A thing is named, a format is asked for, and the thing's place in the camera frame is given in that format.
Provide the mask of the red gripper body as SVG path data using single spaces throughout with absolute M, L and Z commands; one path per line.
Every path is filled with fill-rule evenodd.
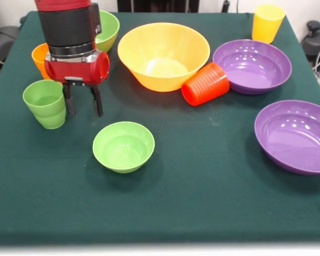
M 108 54 L 101 51 L 71 59 L 54 58 L 48 53 L 44 66 L 48 76 L 55 81 L 80 81 L 91 85 L 101 84 L 108 77 L 110 60 Z

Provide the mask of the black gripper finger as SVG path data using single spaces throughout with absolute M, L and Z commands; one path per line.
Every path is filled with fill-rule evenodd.
M 71 85 L 69 83 L 63 83 L 63 96 L 66 102 L 67 112 L 69 115 L 76 115 L 75 103 L 71 95 Z
M 91 86 L 91 93 L 93 95 L 93 109 L 98 117 L 102 117 L 103 108 L 101 102 L 101 94 L 97 85 Z

